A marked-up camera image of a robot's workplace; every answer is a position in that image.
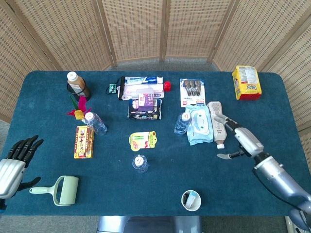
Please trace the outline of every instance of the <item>gray floor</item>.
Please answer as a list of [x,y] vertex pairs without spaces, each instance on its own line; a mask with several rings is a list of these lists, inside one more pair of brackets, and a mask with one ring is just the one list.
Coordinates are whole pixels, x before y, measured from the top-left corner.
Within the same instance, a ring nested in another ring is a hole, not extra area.
[[[179,70],[217,71],[214,64],[205,59],[158,59],[134,61],[110,67],[107,70]],[[6,138],[8,124],[0,122],[0,151]],[[0,233],[94,233],[97,216],[3,216],[0,218]],[[205,233],[286,233],[282,216],[252,217],[224,216],[204,217]]]

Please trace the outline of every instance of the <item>table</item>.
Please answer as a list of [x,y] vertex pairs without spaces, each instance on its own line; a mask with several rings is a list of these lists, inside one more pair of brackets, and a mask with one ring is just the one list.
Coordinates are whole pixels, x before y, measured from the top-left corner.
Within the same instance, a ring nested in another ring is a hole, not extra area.
[[[238,101],[230,72],[77,71],[92,92],[87,102],[105,122],[108,132],[95,136],[94,158],[74,160],[75,128],[83,123],[66,113],[73,109],[66,91],[66,71],[34,71],[27,75],[11,122],[2,158],[20,139],[35,134],[44,143],[26,170],[24,182],[41,176],[37,186],[52,186],[61,175],[79,177],[76,204],[58,207],[49,194],[18,192],[7,201],[8,215],[121,215],[121,216],[283,216],[290,207],[273,197],[252,175],[248,157],[221,160],[215,143],[190,146],[173,128],[180,107],[179,78],[205,81],[206,102],[219,100],[223,112],[248,128],[265,151],[284,164],[307,191],[310,174],[298,137],[282,79],[260,73],[261,99]],[[120,76],[163,76],[172,82],[165,93],[162,120],[135,121],[127,116],[127,101],[106,95],[106,87]],[[134,132],[156,131],[154,149],[133,152],[128,137]],[[229,134],[225,150],[235,152],[238,142]],[[134,155],[144,154],[150,167],[144,174],[132,167]],[[201,208],[188,212],[180,203],[188,189],[202,198]]]

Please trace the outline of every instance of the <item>yellow box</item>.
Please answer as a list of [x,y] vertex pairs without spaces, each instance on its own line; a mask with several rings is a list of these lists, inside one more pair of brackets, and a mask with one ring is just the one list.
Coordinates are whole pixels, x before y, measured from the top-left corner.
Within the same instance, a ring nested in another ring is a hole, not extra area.
[[94,131],[89,126],[77,126],[76,139],[74,143],[75,159],[93,158]]
[[236,66],[232,73],[237,100],[258,100],[261,87],[255,67]]

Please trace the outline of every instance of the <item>yellow package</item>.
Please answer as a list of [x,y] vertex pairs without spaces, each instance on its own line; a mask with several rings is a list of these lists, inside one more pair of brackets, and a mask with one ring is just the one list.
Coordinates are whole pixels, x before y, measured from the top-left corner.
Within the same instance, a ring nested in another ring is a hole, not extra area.
[[128,142],[133,151],[154,148],[156,146],[156,133],[155,131],[132,133],[128,138]]
[[258,100],[261,87],[255,67],[236,66],[232,73],[237,100]]
[[75,159],[93,158],[94,130],[89,126],[77,126],[74,143]]

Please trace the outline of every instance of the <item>woven wall panel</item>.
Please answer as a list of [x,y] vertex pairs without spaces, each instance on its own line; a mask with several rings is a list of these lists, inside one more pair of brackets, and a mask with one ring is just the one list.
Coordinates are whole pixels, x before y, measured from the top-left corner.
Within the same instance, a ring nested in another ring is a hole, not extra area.
[[117,61],[158,57],[163,0],[103,0]]
[[0,115],[11,119],[25,76],[33,70],[48,70],[17,25],[0,6]]
[[303,150],[305,151],[309,170],[311,172],[311,133],[300,136]]
[[91,0],[16,0],[62,69],[101,70],[110,65]]
[[311,26],[269,69],[283,78],[298,126],[311,121],[310,68]]
[[166,56],[208,57],[229,0],[171,0]]
[[310,6],[310,0],[241,0],[214,62],[222,71],[260,66]]

